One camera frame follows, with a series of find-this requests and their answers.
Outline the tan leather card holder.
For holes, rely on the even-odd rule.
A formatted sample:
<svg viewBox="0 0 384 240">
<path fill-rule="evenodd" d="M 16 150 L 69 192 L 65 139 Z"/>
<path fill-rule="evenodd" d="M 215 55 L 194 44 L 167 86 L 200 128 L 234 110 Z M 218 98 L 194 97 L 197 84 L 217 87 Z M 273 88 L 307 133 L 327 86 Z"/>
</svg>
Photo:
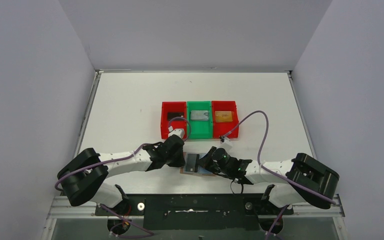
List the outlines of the tan leather card holder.
<svg viewBox="0 0 384 240">
<path fill-rule="evenodd" d="M 199 154 L 199 159 L 202 158 L 202 157 L 205 155 L 205 153 L 184 152 L 184 153 L 183 153 L 184 160 L 185 160 L 185 155 L 186 155 L 187 153 Z M 199 166 L 199 165 L 198 165 L 198 171 L 197 171 L 196 173 L 186 173 L 186 172 L 184 172 L 184 167 L 185 167 L 185 165 L 184 165 L 183 167 L 180 168 L 180 173 L 181 173 L 181 174 L 184 174 L 184 175 L 193 175 L 193 176 L 214 176 L 214 174 L 213 174 L 212 172 L 210 172 L 210 171 L 208 171 L 208 170 L 202 168 L 202 167 Z"/>
</svg>

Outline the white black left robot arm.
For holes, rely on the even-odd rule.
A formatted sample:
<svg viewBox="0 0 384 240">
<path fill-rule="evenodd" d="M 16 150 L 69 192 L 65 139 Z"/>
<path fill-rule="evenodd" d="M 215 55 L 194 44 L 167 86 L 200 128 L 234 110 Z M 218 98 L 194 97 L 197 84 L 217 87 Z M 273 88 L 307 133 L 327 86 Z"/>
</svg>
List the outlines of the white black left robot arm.
<svg viewBox="0 0 384 240">
<path fill-rule="evenodd" d="M 130 172 L 149 172 L 167 165 L 184 166 L 185 141 L 172 135 L 164 142 L 143 143 L 134 151 L 97 153 L 86 148 L 57 174 L 55 189 L 63 192 L 71 206 L 94 202 L 109 208 L 127 200 L 127 195 L 117 184 L 108 184 L 107 178 Z"/>
</svg>

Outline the green plastic bin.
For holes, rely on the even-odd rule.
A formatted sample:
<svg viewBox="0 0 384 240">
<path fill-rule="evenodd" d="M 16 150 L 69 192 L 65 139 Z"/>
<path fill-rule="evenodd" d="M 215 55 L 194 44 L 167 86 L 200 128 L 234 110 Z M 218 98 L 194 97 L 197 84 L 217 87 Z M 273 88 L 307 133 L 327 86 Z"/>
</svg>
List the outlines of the green plastic bin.
<svg viewBox="0 0 384 240">
<path fill-rule="evenodd" d="M 187 120 L 190 127 L 187 131 L 190 139 L 202 140 L 211 139 L 213 137 L 213 116 L 212 116 L 212 102 L 211 101 L 187 101 Z M 190 112 L 204 110 L 209 112 L 209 120 L 196 121 L 190 120 Z"/>
</svg>

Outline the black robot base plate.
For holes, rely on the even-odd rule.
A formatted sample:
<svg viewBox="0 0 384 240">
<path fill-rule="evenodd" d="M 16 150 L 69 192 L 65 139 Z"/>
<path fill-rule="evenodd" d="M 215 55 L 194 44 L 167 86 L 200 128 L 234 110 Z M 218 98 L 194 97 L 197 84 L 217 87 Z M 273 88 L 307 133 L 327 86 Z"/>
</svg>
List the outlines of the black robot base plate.
<svg viewBox="0 0 384 240">
<path fill-rule="evenodd" d="M 95 215 L 109 217 L 108 226 L 118 223 L 118 216 L 140 220 L 146 230 L 268 230 L 275 219 L 275 230 L 283 227 L 282 210 L 263 193 L 227 194 L 131 194 L 126 202 L 107 211 L 97 206 Z"/>
</svg>

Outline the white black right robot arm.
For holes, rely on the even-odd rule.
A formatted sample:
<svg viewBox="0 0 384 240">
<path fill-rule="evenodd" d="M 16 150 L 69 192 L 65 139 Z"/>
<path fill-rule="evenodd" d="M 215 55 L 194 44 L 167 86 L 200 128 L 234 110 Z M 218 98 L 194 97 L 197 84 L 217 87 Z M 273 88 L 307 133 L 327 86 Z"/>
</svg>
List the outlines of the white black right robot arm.
<svg viewBox="0 0 384 240">
<path fill-rule="evenodd" d="M 329 209 L 340 179 L 339 174 L 306 153 L 290 160 L 258 163 L 233 157 L 222 147 L 212 147 L 197 164 L 205 170 L 240 185 L 267 183 L 266 200 L 282 208 L 304 203 Z"/>
</svg>

